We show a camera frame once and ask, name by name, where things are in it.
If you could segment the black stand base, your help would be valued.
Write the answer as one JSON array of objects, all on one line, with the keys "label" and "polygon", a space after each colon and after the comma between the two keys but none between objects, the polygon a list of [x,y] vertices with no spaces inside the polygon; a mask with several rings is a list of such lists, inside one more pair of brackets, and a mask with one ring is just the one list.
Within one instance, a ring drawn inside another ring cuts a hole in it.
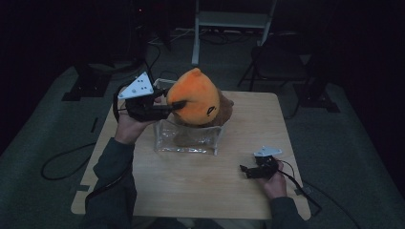
[{"label": "black stand base", "polygon": [[339,113],[340,110],[326,92],[328,84],[333,77],[332,62],[326,56],[313,55],[306,65],[308,80],[304,84],[294,84],[298,95],[298,102],[294,112],[299,107],[323,108],[329,113]]},{"label": "black stand base", "polygon": [[103,97],[108,88],[111,75],[100,73],[88,64],[74,65],[77,80],[69,92],[66,92],[63,101],[79,101],[83,97]]}]

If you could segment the black folding chair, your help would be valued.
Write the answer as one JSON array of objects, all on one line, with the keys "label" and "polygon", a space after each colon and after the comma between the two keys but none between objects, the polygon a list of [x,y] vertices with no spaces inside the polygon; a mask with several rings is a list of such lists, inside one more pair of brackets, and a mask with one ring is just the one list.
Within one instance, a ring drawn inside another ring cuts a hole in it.
[{"label": "black folding chair", "polygon": [[304,81],[309,77],[303,55],[311,55],[309,38],[298,31],[278,31],[270,34],[263,45],[250,52],[251,62],[239,80],[249,82],[253,90],[256,81]]}]

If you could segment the person's left hand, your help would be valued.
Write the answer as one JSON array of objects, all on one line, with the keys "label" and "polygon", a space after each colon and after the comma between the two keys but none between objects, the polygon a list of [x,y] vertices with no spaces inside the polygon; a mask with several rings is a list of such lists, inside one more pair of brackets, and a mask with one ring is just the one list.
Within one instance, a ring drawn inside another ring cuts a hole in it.
[{"label": "person's left hand", "polygon": [[141,136],[143,131],[155,123],[152,121],[137,121],[133,119],[126,111],[120,111],[115,134],[115,141],[122,144],[135,144],[137,139]]}]

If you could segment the person's right hand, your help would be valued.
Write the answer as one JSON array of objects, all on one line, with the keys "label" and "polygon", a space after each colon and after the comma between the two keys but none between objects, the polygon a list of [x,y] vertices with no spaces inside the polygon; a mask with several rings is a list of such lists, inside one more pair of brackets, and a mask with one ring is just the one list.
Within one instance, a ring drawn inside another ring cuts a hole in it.
[{"label": "person's right hand", "polygon": [[282,174],[284,165],[278,163],[278,172],[272,178],[259,178],[258,183],[264,190],[265,195],[270,199],[283,198],[287,196],[287,184],[284,175]]}]

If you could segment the orange plush toy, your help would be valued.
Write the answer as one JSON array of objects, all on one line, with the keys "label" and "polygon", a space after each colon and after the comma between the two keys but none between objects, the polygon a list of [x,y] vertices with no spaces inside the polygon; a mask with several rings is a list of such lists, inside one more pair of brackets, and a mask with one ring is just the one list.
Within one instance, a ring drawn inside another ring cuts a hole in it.
[{"label": "orange plush toy", "polygon": [[203,125],[211,122],[220,109],[217,87],[198,68],[183,74],[169,90],[166,101],[169,105],[185,101],[183,108],[175,113],[186,124]]}]

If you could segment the white metal stand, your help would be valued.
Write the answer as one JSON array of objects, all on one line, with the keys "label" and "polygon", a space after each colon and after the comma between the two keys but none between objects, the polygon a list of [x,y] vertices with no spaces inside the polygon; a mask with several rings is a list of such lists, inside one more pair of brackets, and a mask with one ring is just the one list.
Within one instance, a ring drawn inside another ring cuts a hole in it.
[{"label": "white metal stand", "polygon": [[195,67],[200,61],[200,28],[225,27],[242,29],[261,29],[262,39],[259,46],[266,41],[278,0],[271,0],[268,13],[221,12],[200,9],[200,0],[195,0],[194,45],[191,64]]}]

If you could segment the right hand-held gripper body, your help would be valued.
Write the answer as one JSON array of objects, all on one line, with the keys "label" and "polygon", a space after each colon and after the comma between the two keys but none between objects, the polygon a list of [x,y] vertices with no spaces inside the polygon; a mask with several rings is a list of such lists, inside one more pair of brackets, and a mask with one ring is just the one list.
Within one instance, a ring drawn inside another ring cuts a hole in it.
[{"label": "right hand-held gripper body", "polygon": [[281,153],[281,149],[263,146],[258,152],[253,154],[257,167],[252,174],[257,174],[259,178],[271,178],[278,171],[278,162],[275,156]]}]

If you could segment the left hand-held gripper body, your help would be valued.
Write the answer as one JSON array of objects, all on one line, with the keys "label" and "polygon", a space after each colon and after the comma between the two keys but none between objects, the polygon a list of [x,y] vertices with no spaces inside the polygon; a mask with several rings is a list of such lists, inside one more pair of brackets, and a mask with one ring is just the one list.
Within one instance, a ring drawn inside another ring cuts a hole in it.
[{"label": "left hand-held gripper body", "polygon": [[166,118],[164,105],[156,105],[154,90],[158,89],[151,82],[147,72],[142,73],[123,90],[117,93],[117,99],[125,102],[125,110],[133,119],[141,122]]}]

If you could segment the clear plastic bin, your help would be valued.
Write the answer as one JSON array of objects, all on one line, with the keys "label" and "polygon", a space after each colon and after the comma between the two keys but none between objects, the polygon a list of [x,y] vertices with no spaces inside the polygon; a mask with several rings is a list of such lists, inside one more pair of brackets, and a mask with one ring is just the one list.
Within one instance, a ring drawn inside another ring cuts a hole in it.
[{"label": "clear plastic bin", "polygon": [[169,113],[169,117],[167,119],[159,121],[154,125],[155,150],[157,152],[202,153],[211,155],[216,155],[218,153],[218,143],[222,135],[220,136],[215,148],[211,148],[209,146],[191,147],[191,148],[177,146],[173,142],[173,138],[177,132],[177,125],[174,122],[173,112]]}]

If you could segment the brown teddy bear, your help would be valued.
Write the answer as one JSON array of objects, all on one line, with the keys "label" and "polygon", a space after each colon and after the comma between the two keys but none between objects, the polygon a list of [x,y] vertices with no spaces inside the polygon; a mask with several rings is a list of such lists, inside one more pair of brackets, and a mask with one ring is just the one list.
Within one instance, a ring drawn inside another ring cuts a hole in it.
[{"label": "brown teddy bear", "polygon": [[233,114],[234,102],[223,94],[217,104],[187,101],[183,108],[173,112],[177,132],[173,142],[179,147],[209,146],[215,148],[223,126]]}]

